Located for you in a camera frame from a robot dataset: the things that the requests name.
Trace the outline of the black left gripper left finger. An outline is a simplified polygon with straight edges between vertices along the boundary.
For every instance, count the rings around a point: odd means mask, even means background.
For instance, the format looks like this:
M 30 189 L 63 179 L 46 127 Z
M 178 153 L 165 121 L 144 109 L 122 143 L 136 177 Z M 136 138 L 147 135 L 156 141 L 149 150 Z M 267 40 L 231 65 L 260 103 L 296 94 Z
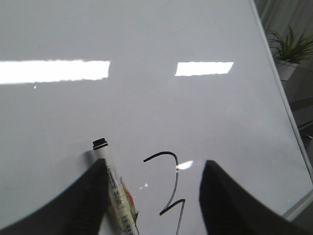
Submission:
M 69 188 L 2 235 L 97 235 L 108 210 L 108 174 L 98 159 Z

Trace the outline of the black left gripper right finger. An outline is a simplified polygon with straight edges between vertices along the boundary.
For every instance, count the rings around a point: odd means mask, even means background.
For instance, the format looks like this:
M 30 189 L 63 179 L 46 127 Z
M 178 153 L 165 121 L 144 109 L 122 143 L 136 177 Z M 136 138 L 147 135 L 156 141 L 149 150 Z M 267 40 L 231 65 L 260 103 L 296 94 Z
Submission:
M 205 163 L 199 203 L 209 235 L 308 235 L 241 187 L 217 162 Z

